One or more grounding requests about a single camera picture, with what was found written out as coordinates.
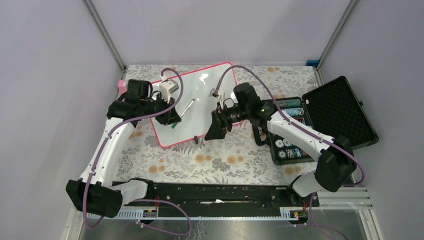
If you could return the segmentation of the pink framed whiteboard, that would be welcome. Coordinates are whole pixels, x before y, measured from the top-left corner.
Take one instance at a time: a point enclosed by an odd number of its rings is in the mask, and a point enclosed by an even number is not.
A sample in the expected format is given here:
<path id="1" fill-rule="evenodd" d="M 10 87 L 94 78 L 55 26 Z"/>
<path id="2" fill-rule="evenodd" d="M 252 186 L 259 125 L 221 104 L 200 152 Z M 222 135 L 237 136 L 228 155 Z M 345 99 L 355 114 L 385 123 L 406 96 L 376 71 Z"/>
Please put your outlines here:
<path id="1" fill-rule="evenodd" d="M 223 62 L 181 75 L 184 89 L 182 98 L 175 107 L 177 113 L 181 115 L 190 100 L 196 101 L 175 128 L 172 128 L 172 125 L 162 125 L 155 118 L 150 119 L 162 148 L 190 141 L 195 136 L 202 137 L 207 133 L 212 123 L 211 112 L 218 102 L 216 98 L 210 97 L 210 91 L 217 86 L 224 71 L 231 66 L 232 63 Z"/>

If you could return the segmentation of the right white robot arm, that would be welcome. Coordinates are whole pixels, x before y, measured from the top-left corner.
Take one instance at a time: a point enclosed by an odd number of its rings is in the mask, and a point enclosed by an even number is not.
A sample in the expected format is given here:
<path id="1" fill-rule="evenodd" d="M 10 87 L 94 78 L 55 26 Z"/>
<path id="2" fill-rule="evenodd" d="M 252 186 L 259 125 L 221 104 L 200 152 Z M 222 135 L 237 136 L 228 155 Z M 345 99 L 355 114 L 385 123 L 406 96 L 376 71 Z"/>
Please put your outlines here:
<path id="1" fill-rule="evenodd" d="M 217 103 L 204 139 L 224 139 L 233 124 L 248 120 L 254 127 L 280 136 L 305 151 L 317 166 L 290 184 L 286 198 L 291 205 L 301 205 L 314 192 L 337 192 L 356 170 L 351 143 L 346 137 L 334 138 L 302 124 L 279 109 L 277 102 L 261 101 L 249 83 L 237 85 L 233 93 L 237 100 L 233 106 Z"/>

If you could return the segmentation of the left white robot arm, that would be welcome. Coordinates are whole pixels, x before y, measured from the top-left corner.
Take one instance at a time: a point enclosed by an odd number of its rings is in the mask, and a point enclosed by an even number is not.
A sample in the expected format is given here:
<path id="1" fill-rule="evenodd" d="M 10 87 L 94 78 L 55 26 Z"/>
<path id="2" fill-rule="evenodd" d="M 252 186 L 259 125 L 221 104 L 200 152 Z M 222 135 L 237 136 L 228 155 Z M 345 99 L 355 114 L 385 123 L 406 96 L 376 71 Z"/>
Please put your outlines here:
<path id="1" fill-rule="evenodd" d="M 101 140 L 88 166 L 77 180 L 69 180 L 65 191 L 78 211 L 114 218 L 121 207 L 137 199 L 148 206 L 155 200 L 148 180 L 131 179 L 113 185 L 113 174 L 124 143 L 142 119 L 156 118 L 162 125 L 181 120 L 176 112 L 179 89 L 173 79 L 163 79 L 155 90 L 151 82 L 130 79 L 126 91 L 109 107 Z"/>

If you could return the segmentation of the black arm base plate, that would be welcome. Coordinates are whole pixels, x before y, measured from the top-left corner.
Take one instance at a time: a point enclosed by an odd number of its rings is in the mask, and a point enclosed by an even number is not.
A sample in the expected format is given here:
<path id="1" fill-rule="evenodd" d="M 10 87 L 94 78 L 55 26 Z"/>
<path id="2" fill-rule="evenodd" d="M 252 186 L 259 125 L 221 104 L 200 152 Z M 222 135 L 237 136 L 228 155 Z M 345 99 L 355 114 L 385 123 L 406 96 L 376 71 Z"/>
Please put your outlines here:
<path id="1" fill-rule="evenodd" d="M 320 205 L 317 196 L 300 197 L 285 186 L 230 185 L 192 183 L 150 183 L 146 199 L 154 202 L 132 201 L 130 207 L 152 207 L 160 218 L 182 217 L 171 202 L 194 218 L 282 218 L 282 210 L 306 210 Z"/>

